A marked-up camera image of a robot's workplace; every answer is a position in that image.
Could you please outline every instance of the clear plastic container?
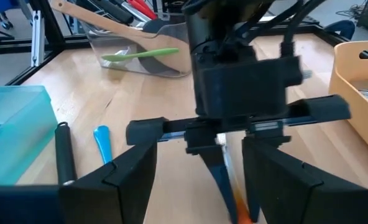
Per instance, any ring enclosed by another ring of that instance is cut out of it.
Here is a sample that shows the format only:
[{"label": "clear plastic container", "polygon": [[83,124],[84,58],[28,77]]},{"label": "clear plastic container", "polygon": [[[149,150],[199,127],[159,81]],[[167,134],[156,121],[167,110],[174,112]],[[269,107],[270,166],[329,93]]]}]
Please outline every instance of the clear plastic container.
[{"label": "clear plastic container", "polygon": [[15,184],[57,126],[43,86],[0,87],[0,185]]},{"label": "clear plastic container", "polygon": [[[151,34],[153,37],[157,37],[158,35],[166,35],[188,43],[186,24],[171,24],[174,22],[182,22],[182,15],[173,16],[169,14],[159,14],[158,16],[159,18],[166,19],[167,21],[169,21],[170,24],[160,28],[156,34]],[[105,60],[103,59],[103,56],[105,55],[130,55],[146,52],[146,50],[138,43],[114,34],[108,30],[100,29],[99,27],[87,24],[83,21],[81,21],[80,23],[88,39],[90,40],[91,47],[94,50],[94,53],[96,54],[100,65],[104,68],[139,72],[170,78],[184,77],[185,75],[191,73],[189,54],[188,58],[183,58],[183,63],[188,64],[188,66],[179,70],[166,66],[155,57],[135,57],[120,62],[111,62]],[[131,27],[131,29],[142,30],[141,25],[137,27]],[[145,38],[150,38],[149,32],[145,34],[147,35],[147,37]],[[166,48],[175,48],[175,46],[174,44],[166,43]]]}]

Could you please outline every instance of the wooden spatula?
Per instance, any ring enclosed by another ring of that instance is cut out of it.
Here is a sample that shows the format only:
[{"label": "wooden spatula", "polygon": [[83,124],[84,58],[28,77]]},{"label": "wooden spatula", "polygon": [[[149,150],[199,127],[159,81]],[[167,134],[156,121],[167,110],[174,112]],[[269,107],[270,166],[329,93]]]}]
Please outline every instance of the wooden spatula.
[{"label": "wooden spatula", "polygon": [[190,49],[188,44],[182,40],[167,35],[155,36],[155,34],[131,29],[130,27],[97,15],[96,13],[80,6],[66,2],[65,0],[52,0],[51,6],[53,9],[66,15],[109,30],[121,37],[136,42],[146,50],[164,49],[169,47],[178,48],[178,53],[166,56],[157,56],[155,58],[164,65],[180,72],[188,72],[191,69]]}]

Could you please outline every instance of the floor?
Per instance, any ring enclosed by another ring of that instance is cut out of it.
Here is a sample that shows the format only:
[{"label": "floor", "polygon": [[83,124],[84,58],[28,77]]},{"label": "floor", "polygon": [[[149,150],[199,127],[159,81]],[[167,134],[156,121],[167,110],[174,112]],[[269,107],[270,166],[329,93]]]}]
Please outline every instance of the floor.
[{"label": "floor", "polygon": [[[290,7],[296,0],[280,0],[275,1],[270,9],[272,14],[279,14],[286,8]],[[315,9],[310,16],[321,22],[321,25],[326,26],[332,22],[336,22],[346,17],[336,15],[336,11],[349,9],[353,4],[362,4],[364,0],[327,0],[319,8]],[[24,17],[20,9],[11,9],[6,12],[10,21],[14,24],[11,30],[3,30],[0,25],[0,30],[13,35],[16,39],[29,39],[32,37],[32,27],[29,21]],[[59,12],[55,13],[58,23],[64,35],[71,35],[64,17]],[[353,40],[368,40],[368,30],[357,27]],[[30,66],[30,53],[26,54],[6,54],[0,55],[0,85],[4,85],[9,80],[12,80],[21,71]]]}]

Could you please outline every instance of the black cylinder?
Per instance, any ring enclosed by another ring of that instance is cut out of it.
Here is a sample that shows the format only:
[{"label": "black cylinder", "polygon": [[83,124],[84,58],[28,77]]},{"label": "black cylinder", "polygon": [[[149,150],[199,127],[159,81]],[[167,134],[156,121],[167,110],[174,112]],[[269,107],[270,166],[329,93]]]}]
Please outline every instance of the black cylinder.
[{"label": "black cylinder", "polygon": [[58,184],[63,185],[78,178],[73,157],[71,132],[67,122],[58,124],[55,130],[55,155]]}]

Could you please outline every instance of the green spatula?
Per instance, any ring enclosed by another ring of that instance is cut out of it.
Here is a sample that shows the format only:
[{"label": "green spatula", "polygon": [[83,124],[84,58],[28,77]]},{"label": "green spatula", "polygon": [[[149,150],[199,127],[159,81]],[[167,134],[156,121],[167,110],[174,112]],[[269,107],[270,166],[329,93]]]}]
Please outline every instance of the green spatula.
[{"label": "green spatula", "polygon": [[178,52],[178,48],[165,48],[165,49],[157,49],[157,50],[150,50],[147,52],[141,52],[136,54],[129,54],[129,55],[103,55],[101,56],[102,59],[107,60],[108,62],[122,62],[124,60],[138,58],[138,57],[155,57],[161,55],[168,55],[174,54]]}]

